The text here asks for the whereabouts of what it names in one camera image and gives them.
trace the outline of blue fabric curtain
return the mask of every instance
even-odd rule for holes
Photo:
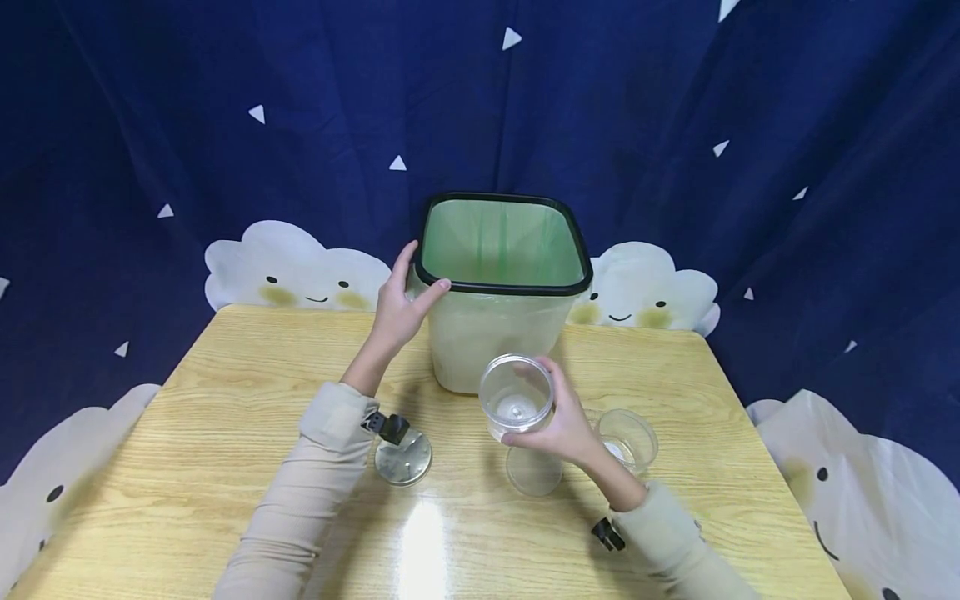
[[[390,264],[463,189],[569,204],[592,256],[667,249],[716,280],[744,403],[814,390],[960,484],[955,2],[5,13],[0,481],[162,383],[213,315],[212,242],[278,220]]]

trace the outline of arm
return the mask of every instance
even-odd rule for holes
[[[606,496],[613,523],[637,566],[671,600],[758,600],[759,595],[700,537],[700,530],[662,483],[644,485],[601,444],[583,462]]]
[[[556,413],[545,429],[507,434],[507,445],[551,452],[582,468],[604,494],[613,521],[643,573],[658,581],[670,600],[755,600],[747,585],[701,538],[700,531],[663,484],[637,480],[593,432],[580,398],[549,358]]]
[[[300,598],[323,559],[330,524],[367,466],[373,434],[360,424],[379,408],[383,374],[449,289],[434,283],[416,300],[404,294],[416,242],[403,249],[380,289],[370,337],[340,383],[325,383],[300,420],[300,438],[253,511],[247,533],[214,589],[216,600]]]

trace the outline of black plastic clip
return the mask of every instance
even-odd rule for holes
[[[620,534],[616,533],[613,524],[606,517],[600,519],[600,522],[594,525],[590,532],[611,552],[613,550],[619,552],[627,547],[627,543],[620,537]]]
[[[364,419],[360,426],[379,435],[385,442],[400,445],[403,436],[407,435],[407,430],[410,429],[410,421],[400,415],[386,417],[380,411],[376,411]]]

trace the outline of beige sleeve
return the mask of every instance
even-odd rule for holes
[[[377,408],[346,384],[322,386],[213,598],[300,598],[330,524],[366,468],[373,434],[360,423]]]
[[[669,600],[755,600],[760,596],[700,538],[700,529],[663,484],[629,513],[613,513],[627,551]]]

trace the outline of smiling cloud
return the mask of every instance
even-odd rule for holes
[[[807,390],[747,411],[853,600],[956,597],[960,494],[938,468]]]
[[[303,229],[282,221],[249,226],[239,242],[219,240],[204,254],[210,275],[206,300],[341,310],[376,309],[390,268],[349,248],[326,249]]]
[[[109,410],[77,411],[37,440],[0,486],[0,597],[50,540],[84,483],[109,461],[158,389],[145,383]]]
[[[692,329],[707,336],[720,320],[716,282],[700,271],[677,271],[659,246],[624,242],[590,262],[593,283],[570,311],[570,323]]]

